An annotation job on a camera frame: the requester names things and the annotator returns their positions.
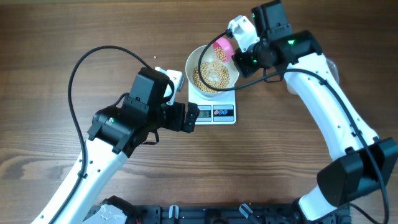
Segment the pink plastic measuring scoop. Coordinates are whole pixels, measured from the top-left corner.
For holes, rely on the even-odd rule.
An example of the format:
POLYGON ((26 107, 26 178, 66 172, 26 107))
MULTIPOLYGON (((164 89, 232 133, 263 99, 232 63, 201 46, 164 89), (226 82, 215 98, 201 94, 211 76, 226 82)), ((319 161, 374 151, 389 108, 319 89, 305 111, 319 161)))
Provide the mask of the pink plastic measuring scoop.
POLYGON ((232 59, 234 55, 234 49, 227 38, 220 37, 212 44, 212 46, 217 57, 222 62, 229 62, 232 59))

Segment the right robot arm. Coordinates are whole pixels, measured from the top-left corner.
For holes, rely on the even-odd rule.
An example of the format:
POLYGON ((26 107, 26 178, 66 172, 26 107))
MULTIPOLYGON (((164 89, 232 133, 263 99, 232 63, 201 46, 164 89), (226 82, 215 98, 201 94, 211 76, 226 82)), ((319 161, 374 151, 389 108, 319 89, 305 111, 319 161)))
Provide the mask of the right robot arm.
POLYGON ((238 16, 228 35, 238 49, 233 60, 244 77, 275 69, 304 102, 323 134, 332 159, 317 174, 317 186, 297 201, 297 221, 315 223, 357 198, 386 192, 397 162, 397 143, 382 140, 353 108, 332 75, 323 50, 307 30, 294 32, 280 1, 238 16))

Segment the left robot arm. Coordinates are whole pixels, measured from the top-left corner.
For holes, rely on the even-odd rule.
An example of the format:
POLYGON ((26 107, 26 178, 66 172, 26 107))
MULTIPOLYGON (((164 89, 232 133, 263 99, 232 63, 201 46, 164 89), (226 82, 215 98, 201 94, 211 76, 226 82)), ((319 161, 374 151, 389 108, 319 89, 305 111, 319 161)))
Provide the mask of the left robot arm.
POLYGON ((176 103, 184 75, 175 70, 143 67, 131 91, 96 112, 81 154, 34 223, 82 223, 110 178, 137 146, 147 144, 159 128, 190 133, 199 114, 196 104, 176 103))

